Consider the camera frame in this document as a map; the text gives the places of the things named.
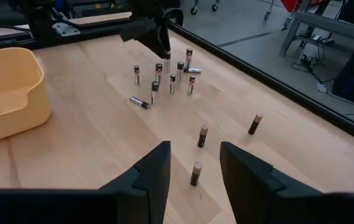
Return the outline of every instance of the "battery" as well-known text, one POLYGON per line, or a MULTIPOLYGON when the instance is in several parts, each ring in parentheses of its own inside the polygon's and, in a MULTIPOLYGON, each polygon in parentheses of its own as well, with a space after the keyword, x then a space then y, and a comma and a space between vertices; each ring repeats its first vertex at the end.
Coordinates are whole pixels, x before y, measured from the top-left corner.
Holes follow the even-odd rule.
POLYGON ((139 86, 139 65, 134 65, 135 85, 139 86))
POLYGON ((263 114, 262 113, 258 113, 256 115, 256 117, 254 118, 253 123, 251 123, 250 129, 249 129, 249 134, 253 135, 258 127, 259 122, 261 121, 261 119, 263 118, 263 114))
POLYGON ((177 83, 181 83, 182 81, 182 70, 184 69, 184 65, 183 61, 177 63, 177 83))
POLYGON ((151 104, 156 106, 159 102, 159 82, 152 82, 151 104))
POLYGON ((163 64, 157 63, 155 69, 155 81, 159 83, 159 86, 162 85, 162 77, 163 77, 163 64))
POLYGON ((135 103, 136 105, 141 106, 142 108, 149 109, 149 107, 150 107, 149 103, 146 103, 145 101, 140 100, 140 99, 136 98, 135 96, 130 96, 129 100, 131 102, 135 103))
POLYGON ((185 68, 190 68, 192 63, 193 50, 191 48, 187 49, 187 54, 185 56, 185 68))
POLYGON ((196 162, 195 165, 193 166, 192 175, 190 176, 190 184, 192 186, 196 186, 198 184, 201 171, 202 171, 202 164, 196 162))
POLYGON ((164 59, 164 73, 170 73, 170 60, 171 60, 171 52, 167 52, 167 56, 164 59))
POLYGON ((193 94, 193 86, 195 85, 195 76, 191 75, 189 77, 188 95, 193 94))
POLYGON ((170 95, 175 94, 175 74, 170 75, 170 95))
POLYGON ((202 125, 199 133, 199 141, 197 143, 198 147, 204 146, 204 142, 206 141, 207 131, 208 131, 208 126, 206 124, 202 125))
POLYGON ((200 74, 202 72, 202 69, 200 68, 184 68, 185 73, 197 73, 200 74))

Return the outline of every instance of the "wooden table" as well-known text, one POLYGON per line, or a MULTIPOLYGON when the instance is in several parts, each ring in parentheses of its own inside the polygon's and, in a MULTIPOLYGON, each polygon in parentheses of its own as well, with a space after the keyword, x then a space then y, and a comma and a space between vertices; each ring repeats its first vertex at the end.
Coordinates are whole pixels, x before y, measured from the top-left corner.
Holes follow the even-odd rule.
POLYGON ((45 71, 53 113, 48 122, 0 140, 0 187, 96 189, 163 140, 172 143, 164 223, 234 223, 219 152, 230 141, 324 192, 354 191, 354 137, 262 83, 170 32, 171 71, 193 48, 201 68, 192 96, 183 75, 174 96, 168 78, 159 105, 144 110, 130 95, 150 99, 154 53, 118 35, 34 51, 45 71), (133 65, 141 67, 134 85, 133 65), (256 113, 264 118, 247 134, 256 113), (200 127, 209 125, 205 147, 200 127), (203 164, 197 187, 193 163, 203 164))

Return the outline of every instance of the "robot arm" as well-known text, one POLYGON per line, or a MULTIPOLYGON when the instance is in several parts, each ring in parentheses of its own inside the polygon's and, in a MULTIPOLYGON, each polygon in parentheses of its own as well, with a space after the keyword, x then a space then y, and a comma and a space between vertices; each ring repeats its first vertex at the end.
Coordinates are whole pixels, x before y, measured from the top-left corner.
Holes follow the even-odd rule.
MULTIPOLYGON (((138 40, 160 58, 167 58, 170 51, 167 23, 175 18, 182 25, 182 11, 165 0, 128 0, 128 3, 131 23, 121 30, 123 41, 138 40)), ((82 32, 79 25, 69 22, 55 9, 55 0, 9 0, 9 5, 29 21, 30 34, 35 40, 51 42, 82 32)))

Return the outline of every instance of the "yellow plastic bin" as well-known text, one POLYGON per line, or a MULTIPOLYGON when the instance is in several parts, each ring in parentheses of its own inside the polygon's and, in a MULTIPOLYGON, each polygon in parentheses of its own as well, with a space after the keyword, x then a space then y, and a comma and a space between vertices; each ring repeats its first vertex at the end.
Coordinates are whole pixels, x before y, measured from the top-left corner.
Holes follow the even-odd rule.
POLYGON ((0 139, 46 122, 51 106, 44 73, 23 48, 0 50, 0 139))

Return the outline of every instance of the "floor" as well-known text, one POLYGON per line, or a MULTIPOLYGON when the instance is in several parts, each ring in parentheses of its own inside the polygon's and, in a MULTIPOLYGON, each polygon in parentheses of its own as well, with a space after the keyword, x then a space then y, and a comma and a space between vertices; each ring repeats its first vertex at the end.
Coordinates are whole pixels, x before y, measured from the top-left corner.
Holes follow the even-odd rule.
MULTIPOLYGON (((318 92, 314 77, 291 68, 291 63, 296 62, 296 58, 301 55, 298 50, 299 41, 292 43, 286 57, 277 56, 287 34, 287 30, 282 30, 282 27, 289 13, 280 0, 275 0, 270 18, 264 22, 270 2, 271 0, 228 0, 221 2, 217 12, 212 12, 214 1, 201 1, 197 14, 193 16, 190 13, 193 1, 185 1, 182 5, 184 27, 338 113, 354 114, 354 102, 318 92)), ((324 15, 334 18, 340 4, 332 1, 324 15)), ((318 29, 315 33, 321 34, 322 37, 328 36, 327 32, 318 29)), ((333 38, 338 43, 354 48, 354 40, 338 35, 333 35, 333 38)), ((307 45, 304 53, 308 56, 318 56, 318 49, 307 45)), ((324 54, 324 66, 317 66, 315 72, 321 80, 335 78, 348 57, 329 50, 325 50, 324 54)), ((327 83, 327 88, 331 92, 332 82, 327 83)), ((354 121, 354 115, 346 117, 354 121)))

